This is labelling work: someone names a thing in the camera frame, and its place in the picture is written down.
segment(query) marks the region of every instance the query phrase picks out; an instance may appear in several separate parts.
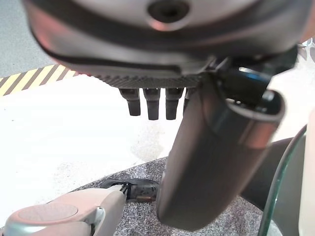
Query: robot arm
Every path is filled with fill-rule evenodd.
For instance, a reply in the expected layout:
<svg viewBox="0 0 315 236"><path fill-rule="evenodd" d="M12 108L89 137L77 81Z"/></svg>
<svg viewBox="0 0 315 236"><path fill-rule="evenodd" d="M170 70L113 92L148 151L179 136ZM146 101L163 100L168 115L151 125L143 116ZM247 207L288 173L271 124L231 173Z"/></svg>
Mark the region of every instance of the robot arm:
<svg viewBox="0 0 315 236"><path fill-rule="evenodd" d="M42 49L118 88L131 115L141 114L143 89L149 119L157 119L166 89L166 117L174 119L186 88L157 214L190 231L214 220L259 167L283 118L281 95L267 87L294 66L312 0L23 3Z"/></svg>

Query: black bracket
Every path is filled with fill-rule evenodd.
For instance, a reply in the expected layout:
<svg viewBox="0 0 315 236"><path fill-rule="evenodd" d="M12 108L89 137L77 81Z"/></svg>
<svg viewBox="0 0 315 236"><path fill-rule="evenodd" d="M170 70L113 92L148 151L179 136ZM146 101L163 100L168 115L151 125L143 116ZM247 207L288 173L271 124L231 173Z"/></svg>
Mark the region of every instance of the black bracket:
<svg viewBox="0 0 315 236"><path fill-rule="evenodd" d="M119 89L120 94L128 102L129 113L131 116L141 115L139 89Z"/></svg>
<svg viewBox="0 0 315 236"><path fill-rule="evenodd" d="M167 88L165 90L166 119L176 119L178 101L181 99L183 92L183 88Z"/></svg>
<svg viewBox="0 0 315 236"><path fill-rule="evenodd" d="M147 100L149 120L158 119L160 93L161 93L160 88L144 88L143 89L144 97Z"/></svg>

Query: glass panel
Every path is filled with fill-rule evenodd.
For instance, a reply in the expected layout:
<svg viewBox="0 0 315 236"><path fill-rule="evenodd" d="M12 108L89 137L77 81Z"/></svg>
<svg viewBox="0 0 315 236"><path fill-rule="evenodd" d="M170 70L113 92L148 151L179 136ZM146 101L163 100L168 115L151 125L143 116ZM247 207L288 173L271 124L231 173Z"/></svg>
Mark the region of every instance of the glass panel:
<svg viewBox="0 0 315 236"><path fill-rule="evenodd" d="M286 149L275 173L259 236L298 236L306 126Z"/></svg>

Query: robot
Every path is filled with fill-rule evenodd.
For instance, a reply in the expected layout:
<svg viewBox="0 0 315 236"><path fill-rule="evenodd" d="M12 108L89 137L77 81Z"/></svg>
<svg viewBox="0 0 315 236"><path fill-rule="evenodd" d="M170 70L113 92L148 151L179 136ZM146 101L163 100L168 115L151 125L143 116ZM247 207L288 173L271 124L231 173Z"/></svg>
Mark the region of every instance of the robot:
<svg viewBox="0 0 315 236"><path fill-rule="evenodd" d="M160 222L178 229L212 222L259 168L281 123L284 100L267 87L294 67L312 1L23 3L40 47L118 88L131 116L141 115L142 89L148 119L158 119L166 89L167 119L176 118L186 90L184 118L161 183L110 180L103 189L65 194L12 214L3 236L111 236L130 199L156 198Z"/></svg>

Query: yellow and black striped tape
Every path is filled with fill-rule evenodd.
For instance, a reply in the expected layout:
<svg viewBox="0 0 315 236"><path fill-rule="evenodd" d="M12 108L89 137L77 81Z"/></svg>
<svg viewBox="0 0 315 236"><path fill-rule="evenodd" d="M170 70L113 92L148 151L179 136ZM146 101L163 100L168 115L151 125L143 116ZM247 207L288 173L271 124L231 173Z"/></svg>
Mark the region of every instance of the yellow and black striped tape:
<svg viewBox="0 0 315 236"><path fill-rule="evenodd" d="M43 68L0 78L0 96L26 90L78 75L63 65L49 65Z"/></svg>

